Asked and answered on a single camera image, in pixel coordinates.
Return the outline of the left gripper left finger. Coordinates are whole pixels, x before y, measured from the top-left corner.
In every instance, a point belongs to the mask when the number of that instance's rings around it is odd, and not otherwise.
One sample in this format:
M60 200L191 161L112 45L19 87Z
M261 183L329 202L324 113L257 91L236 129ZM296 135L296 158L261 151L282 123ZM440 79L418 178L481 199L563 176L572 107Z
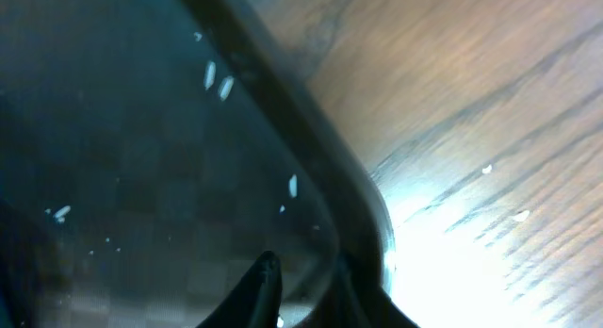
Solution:
M276 328L282 291L280 260L265 251L197 328Z

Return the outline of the dark blue plate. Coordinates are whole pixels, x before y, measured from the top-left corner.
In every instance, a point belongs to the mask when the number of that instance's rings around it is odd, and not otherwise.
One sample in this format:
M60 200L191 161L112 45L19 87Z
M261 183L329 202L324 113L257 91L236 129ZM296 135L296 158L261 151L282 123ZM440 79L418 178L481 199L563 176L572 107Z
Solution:
M256 258L279 326L345 255L383 275L380 200L298 155L181 0L1 0L1 253L21 327L195 327Z

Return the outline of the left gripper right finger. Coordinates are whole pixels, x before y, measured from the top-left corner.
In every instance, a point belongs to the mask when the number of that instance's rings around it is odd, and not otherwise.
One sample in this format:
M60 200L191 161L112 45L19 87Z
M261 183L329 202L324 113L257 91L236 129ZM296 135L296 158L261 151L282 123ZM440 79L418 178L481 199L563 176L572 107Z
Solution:
M331 283L301 328L417 328L392 303L378 281L347 253L334 265Z

